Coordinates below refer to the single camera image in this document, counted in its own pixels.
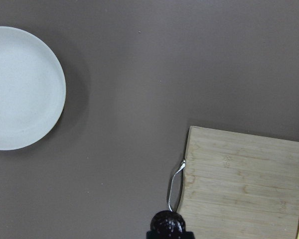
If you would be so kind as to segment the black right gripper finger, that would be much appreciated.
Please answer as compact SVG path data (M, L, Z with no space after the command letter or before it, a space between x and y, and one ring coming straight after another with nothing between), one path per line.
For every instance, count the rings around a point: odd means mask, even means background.
M193 232L159 234L156 231L148 231L146 239L195 239L195 236Z

